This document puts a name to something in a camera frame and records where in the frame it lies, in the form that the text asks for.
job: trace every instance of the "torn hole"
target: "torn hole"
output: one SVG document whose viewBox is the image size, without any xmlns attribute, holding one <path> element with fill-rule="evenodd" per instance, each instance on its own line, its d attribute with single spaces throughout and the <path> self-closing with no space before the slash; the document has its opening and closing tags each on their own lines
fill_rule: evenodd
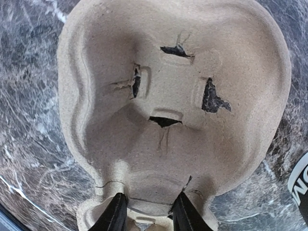
<svg viewBox="0 0 308 231">
<path fill-rule="evenodd" d="M 210 113 L 217 113 L 219 108 L 225 108 L 231 111 L 230 104 L 217 96 L 213 79 L 208 78 L 203 95 L 202 110 Z"/>
<path fill-rule="evenodd" d="M 187 55 L 184 48 L 181 45 L 175 47 L 160 47 L 160 49 L 166 54 L 173 54 L 180 57 L 192 58 L 193 56 Z"/>
<path fill-rule="evenodd" d="M 136 98 L 138 95 L 140 83 L 141 83 L 141 75 L 139 74 L 139 69 L 136 67 L 132 85 L 132 93 L 134 98 Z"/>
<path fill-rule="evenodd" d="M 182 123 L 182 121 L 178 121 L 178 120 L 175 120 L 175 119 L 169 119 L 169 118 L 164 118 L 164 117 L 155 117 L 155 116 L 151 116 L 149 118 L 149 120 L 154 121 L 155 123 L 157 123 L 162 128 L 169 127 L 169 126 L 176 124 L 176 123 Z"/>
</svg>

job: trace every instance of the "marble surface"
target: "marble surface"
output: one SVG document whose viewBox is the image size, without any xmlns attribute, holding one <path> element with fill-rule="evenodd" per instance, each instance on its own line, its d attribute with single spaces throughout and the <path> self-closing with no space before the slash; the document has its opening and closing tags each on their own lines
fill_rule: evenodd
<svg viewBox="0 0 308 231">
<path fill-rule="evenodd" d="M 58 37 L 78 0 L 0 0 L 0 203 L 33 231 L 76 231 L 76 209 L 93 179 L 62 135 Z M 291 92 L 266 159 L 242 185 L 216 197 L 220 231 L 303 231 L 287 190 L 308 151 L 308 1 L 259 0 L 282 29 L 292 60 Z"/>
</svg>

